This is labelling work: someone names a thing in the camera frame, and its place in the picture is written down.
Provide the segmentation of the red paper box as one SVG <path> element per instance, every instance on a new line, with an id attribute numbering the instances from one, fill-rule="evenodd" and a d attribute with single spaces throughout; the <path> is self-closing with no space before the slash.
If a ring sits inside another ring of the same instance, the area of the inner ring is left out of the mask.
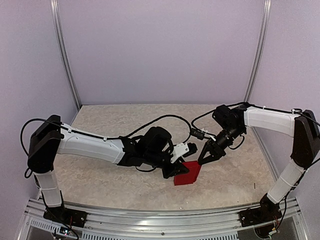
<path id="1" fill-rule="evenodd" d="M 176 175 L 173 179 L 173 183 L 175 186 L 195 183 L 202 167 L 196 160 L 183 162 L 182 164 L 189 170 L 189 172 Z"/>

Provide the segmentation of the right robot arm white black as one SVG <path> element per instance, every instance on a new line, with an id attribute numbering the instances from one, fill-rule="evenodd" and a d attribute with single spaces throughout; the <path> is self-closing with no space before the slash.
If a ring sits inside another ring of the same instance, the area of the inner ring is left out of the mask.
<path id="1" fill-rule="evenodd" d="M 301 181 L 320 154 L 320 124 L 312 110 L 280 110 L 243 102 L 237 106 L 220 105 L 212 118 L 221 131 L 204 144 L 198 163 L 204 165 L 226 155 L 236 138 L 249 128 L 259 137 L 277 180 L 266 194 L 266 203 L 256 210 L 256 218 L 266 222 L 282 201 Z"/>

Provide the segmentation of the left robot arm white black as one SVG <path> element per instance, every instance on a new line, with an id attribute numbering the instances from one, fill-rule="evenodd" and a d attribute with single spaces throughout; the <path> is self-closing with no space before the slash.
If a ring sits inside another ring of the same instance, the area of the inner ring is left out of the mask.
<path id="1" fill-rule="evenodd" d="M 191 152 L 191 146 L 186 142 L 174 144 L 171 134 L 162 127 L 153 126 L 144 135 L 108 137 L 78 130 L 61 122 L 58 115 L 41 122 L 30 138 L 27 166 L 35 175 L 50 214 L 61 223 L 70 218 L 70 211 L 64 207 L 54 170 L 57 154 L 94 158 L 122 167 L 145 164 L 161 169 L 165 179 L 189 172 L 181 159 Z"/>

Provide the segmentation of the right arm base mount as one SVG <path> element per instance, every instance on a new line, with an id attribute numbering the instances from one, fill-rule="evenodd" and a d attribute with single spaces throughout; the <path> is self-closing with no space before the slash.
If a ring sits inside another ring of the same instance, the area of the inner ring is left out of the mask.
<path id="1" fill-rule="evenodd" d="M 282 218 L 282 212 L 280 209 L 276 209 L 273 212 L 262 210 L 261 207 L 247 208 L 239 212 L 239 218 L 242 227 L 249 227 L 258 224 L 267 223 L 275 219 Z"/>

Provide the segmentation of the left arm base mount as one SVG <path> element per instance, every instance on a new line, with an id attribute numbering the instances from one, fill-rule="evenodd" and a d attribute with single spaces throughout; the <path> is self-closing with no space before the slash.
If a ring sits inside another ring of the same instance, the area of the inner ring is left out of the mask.
<path id="1" fill-rule="evenodd" d="M 83 228 L 87 220 L 88 213 L 75 209 L 53 209 L 47 208 L 43 214 L 43 217 L 47 220 L 57 222 L 69 227 Z"/>

